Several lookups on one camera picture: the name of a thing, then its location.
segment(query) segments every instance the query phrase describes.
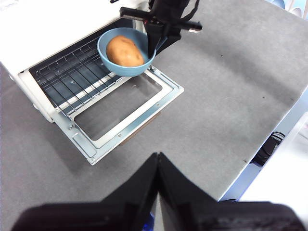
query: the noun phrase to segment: potato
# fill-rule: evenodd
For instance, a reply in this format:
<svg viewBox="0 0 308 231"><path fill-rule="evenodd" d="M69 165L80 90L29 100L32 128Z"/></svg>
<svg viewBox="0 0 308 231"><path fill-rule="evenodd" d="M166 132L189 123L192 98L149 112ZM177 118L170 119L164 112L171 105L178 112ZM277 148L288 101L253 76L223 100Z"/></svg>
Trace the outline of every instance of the potato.
<svg viewBox="0 0 308 231"><path fill-rule="evenodd" d="M108 59L121 66L140 66L144 64L143 56L135 43L123 36L114 37L107 45Z"/></svg>

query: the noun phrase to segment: robotic arm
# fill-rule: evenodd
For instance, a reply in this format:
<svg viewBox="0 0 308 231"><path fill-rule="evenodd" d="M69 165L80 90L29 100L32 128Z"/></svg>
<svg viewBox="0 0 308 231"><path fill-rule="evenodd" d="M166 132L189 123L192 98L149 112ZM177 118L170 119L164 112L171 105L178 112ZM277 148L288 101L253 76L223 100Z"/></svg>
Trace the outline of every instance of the robotic arm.
<svg viewBox="0 0 308 231"><path fill-rule="evenodd" d="M121 7L120 16L143 21L148 35L148 56L151 57L181 39L182 29L199 32L200 22L189 21L198 9L200 0L196 0L192 11L182 17L189 0L149 0L149 12Z"/></svg>

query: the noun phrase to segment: gray tabletop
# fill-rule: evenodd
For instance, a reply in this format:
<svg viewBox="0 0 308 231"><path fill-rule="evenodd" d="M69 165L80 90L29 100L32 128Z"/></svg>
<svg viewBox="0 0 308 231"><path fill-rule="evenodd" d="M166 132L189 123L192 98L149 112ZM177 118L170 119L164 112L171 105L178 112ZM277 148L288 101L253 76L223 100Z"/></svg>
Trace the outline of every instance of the gray tabletop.
<svg viewBox="0 0 308 231"><path fill-rule="evenodd" d="M154 61L185 92L93 167L2 68L1 230L30 206L101 200L157 151L224 194L308 84L308 22L263 0L204 0L194 18L202 32Z"/></svg>

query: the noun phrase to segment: oven rack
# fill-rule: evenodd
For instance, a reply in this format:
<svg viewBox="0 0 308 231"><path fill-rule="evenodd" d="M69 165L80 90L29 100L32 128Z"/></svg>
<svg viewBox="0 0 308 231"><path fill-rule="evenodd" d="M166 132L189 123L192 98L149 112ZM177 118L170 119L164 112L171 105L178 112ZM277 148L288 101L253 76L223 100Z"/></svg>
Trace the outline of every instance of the oven rack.
<svg viewBox="0 0 308 231"><path fill-rule="evenodd" d="M35 70L36 82L67 116L123 78L103 65L98 38Z"/></svg>

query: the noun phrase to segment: black object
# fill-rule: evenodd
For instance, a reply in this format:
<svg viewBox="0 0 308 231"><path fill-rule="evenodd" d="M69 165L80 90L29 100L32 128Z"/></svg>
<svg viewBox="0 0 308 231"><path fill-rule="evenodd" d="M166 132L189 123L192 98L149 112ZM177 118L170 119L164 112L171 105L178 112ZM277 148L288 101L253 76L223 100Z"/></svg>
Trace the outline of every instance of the black object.
<svg viewBox="0 0 308 231"><path fill-rule="evenodd" d="M20 216L13 231L141 231L157 193L166 231L305 230L283 205L217 203L160 153L151 155L101 203L31 208Z"/></svg>
<svg viewBox="0 0 308 231"><path fill-rule="evenodd" d="M270 158L275 148L282 142L284 137L285 135L281 132L273 132L252 159L251 163L263 166Z"/></svg>
<svg viewBox="0 0 308 231"><path fill-rule="evenodd" d="M202 29L200 22L189 20L196 13L200 0L196 0L192 11L182 17L184 9L190 0L150 0L149 12L121 7L120 16L143 21L148 34L148 56L151 57L157 45L164 41L156 54L159 54L166 47L181 39L181 29L198 32Z"/></svg>

